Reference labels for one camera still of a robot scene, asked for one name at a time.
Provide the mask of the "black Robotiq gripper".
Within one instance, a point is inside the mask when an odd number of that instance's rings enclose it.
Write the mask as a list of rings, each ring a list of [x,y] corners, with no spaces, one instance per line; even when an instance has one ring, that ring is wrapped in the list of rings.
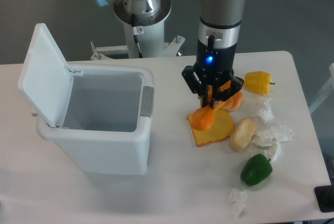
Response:
[[[198,40],[196,62],[187,65],[182,76],[192,93],[201,99],[201,105],[208,105],[208,90],[210,85],[210,106],[221,108],[226,102],[234,99],[243,85],[242,78],[233,76],[233,62],[237,44],[228,48],[209,47]]]

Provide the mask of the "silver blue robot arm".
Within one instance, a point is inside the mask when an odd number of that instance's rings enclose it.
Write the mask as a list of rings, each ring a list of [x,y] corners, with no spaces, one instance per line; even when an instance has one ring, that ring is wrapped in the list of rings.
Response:
[[[170,0],[95,0],[111,5],[123,23],[130,58],[161,57],[164,54],[164,22]],[[245,0],[197,0],[200,2],[196,62],[182,71],[192,93],[202,106],[226,101],[243,85],[234,75],[233,61]]]

